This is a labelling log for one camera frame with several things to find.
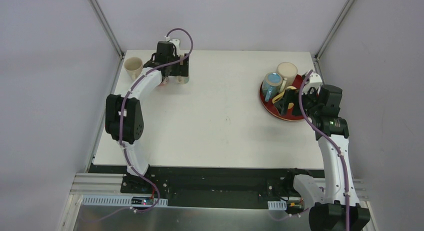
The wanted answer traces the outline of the cream floral mug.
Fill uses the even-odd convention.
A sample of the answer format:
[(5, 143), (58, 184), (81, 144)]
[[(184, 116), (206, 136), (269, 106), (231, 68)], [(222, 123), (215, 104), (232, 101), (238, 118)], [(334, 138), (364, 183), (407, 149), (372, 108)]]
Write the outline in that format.
[(130, 57), (123, 63), (123, 67), (132, 81), (135, 81), (140, 76), (143, 66), (144, 63), (139, 57)]

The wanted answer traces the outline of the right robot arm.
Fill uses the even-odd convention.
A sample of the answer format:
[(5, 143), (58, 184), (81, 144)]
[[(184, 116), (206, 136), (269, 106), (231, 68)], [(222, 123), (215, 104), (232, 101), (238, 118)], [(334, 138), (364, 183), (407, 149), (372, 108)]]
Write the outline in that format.
[(305, 169), (290, 169), (275, 194), (284, 201), (300, 196), (309, 211), (312, 231), (361, 231), (371, 220), (355, 190), (349, 163), (349, 129), (339, 116), (343, 97), (341, 88), (325, 84), (320, 88), (299, 90), (290, 87), (273, 104), (285, 114), (304, 118), (315, 132), (324, 166), (325, 187), (320, 188)]

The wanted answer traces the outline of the blue mug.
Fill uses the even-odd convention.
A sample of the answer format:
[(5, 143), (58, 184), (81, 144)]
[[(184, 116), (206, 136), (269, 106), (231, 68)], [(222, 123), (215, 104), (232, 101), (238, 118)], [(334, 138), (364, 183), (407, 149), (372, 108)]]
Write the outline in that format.
[(269, 72), (265, 75), (260, 89), (266, 103), (279, 93), (283, 81), (284, 78), (277, 72)]

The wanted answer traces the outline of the red round tray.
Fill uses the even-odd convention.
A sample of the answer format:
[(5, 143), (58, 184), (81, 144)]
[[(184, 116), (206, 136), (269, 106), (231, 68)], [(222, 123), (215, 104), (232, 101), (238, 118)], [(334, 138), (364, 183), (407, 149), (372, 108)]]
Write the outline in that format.
[[(301, 75), (298, 74), (296, 76), (294, 82), (293, 82), (293, 86), (296, 87), (298, 91), (299, 91), (299, 88), (301, 86), (301, 83), (302, 83), (304, 77), (305, 77), (304, 75), (301, 76)], [(264, 101), (264, 97), (261, 93), (261, 85), (260, 85), (260, 88), (259, 88), (259, 98), (260, 98), (260, 101), (261, 101), (263, 107), (267, 110), (268, 113), (270, 113), (272, 116), (274, 116), (277, 119), (285, 120), (285, 121), (300, 121), (300, 120), (304, 119), (303, 116), (298, 116), (298, 117), (295, 116), (295, 108), (294, 107), (289, 109), (288, 113), (286, 115), (280, 116), (277, 109), (274, 107), (274, 104), (272, 103), (272, 99), (269, 102)]]

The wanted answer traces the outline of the yellow mug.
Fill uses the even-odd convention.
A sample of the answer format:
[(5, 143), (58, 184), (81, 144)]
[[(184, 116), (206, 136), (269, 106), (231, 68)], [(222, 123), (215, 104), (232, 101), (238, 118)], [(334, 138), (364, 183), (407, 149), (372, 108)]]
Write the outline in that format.
[[(287, 87), (286, 89), (296, 89), (296, 90), (297, 90), (297, 88), (296, 88), (296, 87), (294, 87), (294, 86), (289, 86), (289, 87)], [(285, 92), (285, 91), (283, 91), (282, 93), (279, 93), (277, 96), (275, 96), (275, 97), (272, 99), (272, 103), (273, 103), (273, 105), (274, 105), (274, 103), (275, 103), (276, 101), (279, 101), (279, 100), (282, 98), (282, 96), (283, 96), (284, 92)]]

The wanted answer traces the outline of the aluminium frame post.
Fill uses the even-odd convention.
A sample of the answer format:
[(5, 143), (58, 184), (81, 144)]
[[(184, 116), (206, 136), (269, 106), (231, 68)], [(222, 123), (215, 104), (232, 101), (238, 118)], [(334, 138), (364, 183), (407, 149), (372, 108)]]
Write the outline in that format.
[(325, 51), (328, 49), (328, 46), (330, 45), (330, 42), (336, 35), (337, 31), (341, 27), (342, 23), (344, 22), (345, 18), (349, 14), (350, 10), (354, 6), (356, 0), (346, 0), (344, 5), (342, 6), (342, 9), (340, 10), (339, 14), (337, 15), (335, 21), (333, 22), (329, 32), (325, 36), (323, 42), (321, 43), (318, 51), (314, 55), (315, 60), (318, 62)]
[(110, 26), (107, 17), (105, 16), (102, 7), (98, 0), (88, 0), (91, 8), (93, 9), (93, 12), (95, 16), (97, 17), (103, 31), (106, 34), (106, 37), (108, 38), (109, 42), (111, 43), (114, 51), (118, 55), (120, 60), (124, 59), (125, 52), (121, 48), (118, 39), (116, 38), (116, 35), (114, 34), (112, 27)]

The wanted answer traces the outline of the right aluminium frame post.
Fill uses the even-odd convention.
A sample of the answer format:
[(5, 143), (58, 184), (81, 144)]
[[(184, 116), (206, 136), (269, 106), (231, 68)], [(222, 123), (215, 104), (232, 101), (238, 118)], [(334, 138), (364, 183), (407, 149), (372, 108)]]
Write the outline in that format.
[(342, 6), (342, 9), (340, 10), (339, 14), (337, 15), (335, 21), (333, 22), (329, 32), (325, 36), (323, 42), (321, 43), (318, 51), (314, 55), (315, 60), (318, 62), (325, 51), (328, 49), (328, 46), (330, 45), (330, 42), (336, 35), (337, 31), (341, 27), (342, 23), (344, 22), (345, 18), (349, 14), (350, 10), (354, 6), (356, 0), (346, 0), (344, 5)]

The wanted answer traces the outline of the left aluminium frame post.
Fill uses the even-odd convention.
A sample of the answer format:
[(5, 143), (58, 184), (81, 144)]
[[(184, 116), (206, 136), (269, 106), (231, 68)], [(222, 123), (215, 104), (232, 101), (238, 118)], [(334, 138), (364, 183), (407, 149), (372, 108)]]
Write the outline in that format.
[(105, 16), (102, 7), (98, 0), (88, 0), (91, 8), (93, 9), (93, 12), (95, 16), (97, 17), (103, 31), (106, 34), (106, 37), (108, 38), (109, 42), (111, 43), (114, 51), (118, 55), (120, 60), (124, 59), (125, 52), (121, 48), (118, 39), (116, 38), (116, 35), (114, 34), (112, 27), (110, 26), (107, 17)]

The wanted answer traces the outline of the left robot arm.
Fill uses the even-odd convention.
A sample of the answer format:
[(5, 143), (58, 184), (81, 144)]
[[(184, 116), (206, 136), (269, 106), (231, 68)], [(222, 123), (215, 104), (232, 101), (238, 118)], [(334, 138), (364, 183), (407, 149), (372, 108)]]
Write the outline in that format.
[(139, 75), (122, 94), (110, 94), (105, 104), (105, 131), (120, 146), (127, 172), (136, 176), (133, 186), (140, 193), (152, 189), (153, 180), (145, 173), (149, 162), (139, 143), (144, 132), (142, 102), (168, 77), (175, 77), (180, 84), (189, 79), (189, 53), (182, 53), (180, 40), (166, 38), (159, 41), (156, 52), (141, 68)]

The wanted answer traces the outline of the pink mug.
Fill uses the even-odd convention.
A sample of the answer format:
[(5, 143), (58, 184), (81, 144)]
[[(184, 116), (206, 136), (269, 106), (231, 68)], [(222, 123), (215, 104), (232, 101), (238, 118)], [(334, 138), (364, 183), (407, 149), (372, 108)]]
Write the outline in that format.
[(159, 84), (159, 87), (166, 86), (169, 83), (169, 78), (165, 77), (162, 82)]

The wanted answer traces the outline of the cream green mug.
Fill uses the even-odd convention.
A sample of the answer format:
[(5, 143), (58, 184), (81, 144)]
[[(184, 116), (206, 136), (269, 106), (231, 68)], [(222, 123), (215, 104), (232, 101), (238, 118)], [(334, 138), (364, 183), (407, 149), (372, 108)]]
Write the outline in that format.
[(177, 76), (177, 83), (180, 85), (185, 85), (189, 82), (189, 76)]

